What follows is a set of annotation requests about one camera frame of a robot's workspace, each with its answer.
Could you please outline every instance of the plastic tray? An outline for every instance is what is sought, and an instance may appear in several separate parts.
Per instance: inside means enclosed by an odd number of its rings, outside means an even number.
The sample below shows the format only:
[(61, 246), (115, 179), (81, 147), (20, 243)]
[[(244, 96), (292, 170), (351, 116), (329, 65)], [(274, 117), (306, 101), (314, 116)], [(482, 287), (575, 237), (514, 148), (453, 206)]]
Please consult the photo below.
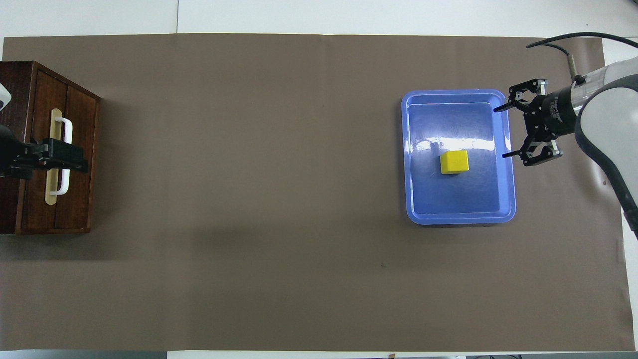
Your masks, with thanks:
[[(418, 224), (486, 224), (516, 212), (505, 102), (494, 89), (412, 91), (402, 102), (408, 216)], [(441, 174), (439, 156), (468, 151), (470, 170)]]

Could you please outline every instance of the yellow cube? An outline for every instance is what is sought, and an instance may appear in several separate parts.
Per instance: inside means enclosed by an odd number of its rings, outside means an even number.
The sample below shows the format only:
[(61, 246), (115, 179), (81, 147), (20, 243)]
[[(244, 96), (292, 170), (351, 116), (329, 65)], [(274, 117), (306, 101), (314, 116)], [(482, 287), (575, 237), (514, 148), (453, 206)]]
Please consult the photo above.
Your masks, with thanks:
[(468, 162), (468, 152), (466, 150), (447, 151), (441, 155), (442, 174), (457, 174), (469, 170), (470, 163)]

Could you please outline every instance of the drawer handle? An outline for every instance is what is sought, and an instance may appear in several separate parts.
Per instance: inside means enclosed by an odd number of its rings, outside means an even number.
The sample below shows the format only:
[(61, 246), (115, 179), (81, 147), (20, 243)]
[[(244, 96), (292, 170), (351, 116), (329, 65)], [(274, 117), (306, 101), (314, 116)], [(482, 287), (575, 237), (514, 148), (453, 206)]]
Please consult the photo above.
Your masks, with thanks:
[[(73, 123), (70, 119), (64, 117), (56, 117), (56, 121), (64, 123), (64, 141), (71, 144), (73, 138)], [(62, 170), (62, 178), (60, 180), (60, 189), (57, 191), (51, 191), (51, 195), (63, 195), (69, 190), (69, 177), (71, 176), (70, 169)]]

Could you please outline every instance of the white table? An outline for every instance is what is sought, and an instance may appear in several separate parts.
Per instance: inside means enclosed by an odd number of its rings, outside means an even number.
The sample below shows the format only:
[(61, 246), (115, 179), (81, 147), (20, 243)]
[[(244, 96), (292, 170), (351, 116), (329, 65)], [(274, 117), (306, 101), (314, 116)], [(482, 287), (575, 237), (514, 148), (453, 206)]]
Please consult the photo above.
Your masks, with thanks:
[[(167, 33), (550, 37), (599, 31), (638, 38), (638, 4), (631, 0), (0, 0), (0, 14), (0, 43), (5, 36)], [(604, 40), (603, 45), (607, 64), (638, 56), (637, 49), (623, 44)], [(624, 219), (623, 232), (638, 342), (638, 241)], [(315, 359), (388, 354), (208, 351), (182, 352), (179, 357)]]

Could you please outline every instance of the wooden drawer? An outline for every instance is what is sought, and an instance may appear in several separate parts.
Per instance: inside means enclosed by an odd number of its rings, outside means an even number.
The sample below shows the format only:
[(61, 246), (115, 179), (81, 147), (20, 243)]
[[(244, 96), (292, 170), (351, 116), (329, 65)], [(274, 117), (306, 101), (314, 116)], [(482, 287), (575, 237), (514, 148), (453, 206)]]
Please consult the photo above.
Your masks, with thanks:
[(100, 98), (34, 61), (0, 62), (0, 83), (12, 95), (0, 124), (18, 140), (50, 137), (51, 110), (60, 109), (73, 122), (73, 144), (89, 162), (88, 173), (71, 171), (68, 192), (53, 205), (45, 202), (45, 171), (34, 171), (28, 181), (0, 178), (0, 234), (88, 232)]

